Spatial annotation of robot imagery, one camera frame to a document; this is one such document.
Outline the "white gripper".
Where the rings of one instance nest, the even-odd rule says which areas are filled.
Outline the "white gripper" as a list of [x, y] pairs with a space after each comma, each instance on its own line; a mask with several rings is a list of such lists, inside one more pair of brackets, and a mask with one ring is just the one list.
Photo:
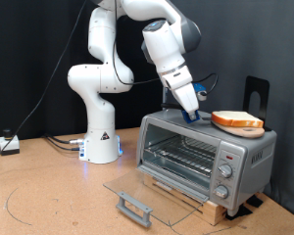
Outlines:
[[183, 85], [179, 88], [171, 91], [175, 100], [182, 106], [182, 108], [188, 112], [191, 120], [199, 119], [197, 110], [199, 109], [199, 103], [191, 83]]

